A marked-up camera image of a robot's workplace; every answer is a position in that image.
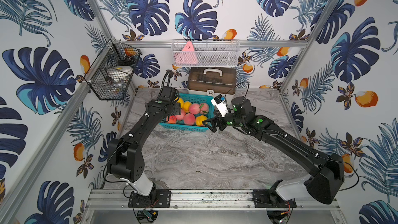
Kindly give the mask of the pink peach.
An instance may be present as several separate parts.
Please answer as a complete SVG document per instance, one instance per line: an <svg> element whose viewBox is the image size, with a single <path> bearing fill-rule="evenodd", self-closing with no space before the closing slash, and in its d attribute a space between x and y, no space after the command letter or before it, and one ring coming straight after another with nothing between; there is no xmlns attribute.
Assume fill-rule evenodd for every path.
<svg viewBox="0 0 398 224"><path fill-rule="evenodd" d="M200 109L200 105L198 103L194 103L189 106L189 113L191 113L193 115L199 114L200 111L201 111L201 109Z"/></svg>
<svg viewBox="0 0 398 224"><path fill-rule="evenodd" d="M189 125L189 126L194 125L196 123L195 115L193 115L191 113L185 114L183 117L183 123L184 123L184 125Z"/></svg>
<svg viewBox="0 0 398 224"><path fill-rule="evenodd" d="M207 115L209 113L209 105L207 103L200 104L200 114Z"/></svg>
<svg viewBox="0 0 398 224"><path fill-rule="evenodd" d="M176 115L175 117L178 121L182 121L185 115L186 115L186 112L183 109L181 109L180 114Z"/></svg>

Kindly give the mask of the yellow peach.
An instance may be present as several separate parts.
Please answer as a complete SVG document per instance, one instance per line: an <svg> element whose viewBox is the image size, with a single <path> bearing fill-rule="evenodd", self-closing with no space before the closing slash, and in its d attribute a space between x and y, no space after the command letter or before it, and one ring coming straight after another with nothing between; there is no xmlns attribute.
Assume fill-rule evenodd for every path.
<svg viewBox="0 0 398 224"><path fill-rule="evenodd" d="M184 110L185 111L185 113L190 113L190 106L192 105L192 103L191 102L189 102L189 101L185 101L184 103L183 103L183 105L182 105L182 110Z"/></svg>
<svg viewBox="0 0 398 224"><path fill-rule="evenodd" d="M203 122L206 121L208 118L204 115L197 116L195 119L195 125L198 127L204 127Z"/></svg>
<svg viewBox="0 0 398 224"><path fill-rule="evenodd" d="M180 104L180 108L183 108L184 106L184 100L180 97L177 101Z"/></svg>

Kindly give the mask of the small red orange peach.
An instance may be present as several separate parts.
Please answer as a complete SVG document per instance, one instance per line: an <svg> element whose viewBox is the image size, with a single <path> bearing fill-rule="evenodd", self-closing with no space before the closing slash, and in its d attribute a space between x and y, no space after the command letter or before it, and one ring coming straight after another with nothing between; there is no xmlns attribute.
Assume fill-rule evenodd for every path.
<svg viewBox="0 0 398 224"><path fill-rule="evenodd" d="M176 116L169 116L169 119L168 119L167 123L176 124L177 123Z"/></svg>

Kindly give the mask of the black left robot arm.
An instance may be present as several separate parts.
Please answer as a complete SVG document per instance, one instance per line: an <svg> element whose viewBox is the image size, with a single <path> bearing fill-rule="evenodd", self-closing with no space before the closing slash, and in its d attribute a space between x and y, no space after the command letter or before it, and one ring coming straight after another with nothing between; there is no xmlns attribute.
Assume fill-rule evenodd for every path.
<svg viewBox="0 0 398 224"><path fill-rule="evenodd" d="M109 142L104 174L113 175L119 183L127 183L140 196L149 197L155 193L154 183L144 172L142 149L158 124L181 113L179 97L176 88L164 86L155 99L145 104L145 111L133 128Z"/></svg>

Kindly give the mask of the yellow peach front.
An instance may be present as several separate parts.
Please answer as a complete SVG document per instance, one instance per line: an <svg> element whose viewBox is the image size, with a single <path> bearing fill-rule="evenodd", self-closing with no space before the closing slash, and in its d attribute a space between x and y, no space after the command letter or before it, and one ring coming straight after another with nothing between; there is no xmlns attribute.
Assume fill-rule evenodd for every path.
<svg viewBox="0 0 398 224"><path fill-rule="evenodd" d="M208 118L204 115L197 116L195 119L195 125L198 127L204 127L203 122L206 121Z"/></svg>

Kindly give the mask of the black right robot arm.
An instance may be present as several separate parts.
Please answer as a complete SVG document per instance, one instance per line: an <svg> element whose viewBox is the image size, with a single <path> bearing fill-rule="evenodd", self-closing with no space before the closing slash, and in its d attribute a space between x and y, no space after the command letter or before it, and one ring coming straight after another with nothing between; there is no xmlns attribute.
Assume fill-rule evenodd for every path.
<svg viewBox="0 0 398 224"><path fill-rule="evenodd" d="M214 117L203 122L212 132L233 127L239 132L269 144L294 160L307 174L301 178L277 181L268 194L272 201L312 198L331 204L344 179L344 162L336 153L328 155L305 145L284 131L273 120L256 113L256 108L244 96L234 98L231 106L224 96L211 100L216 108Z"/></svg>

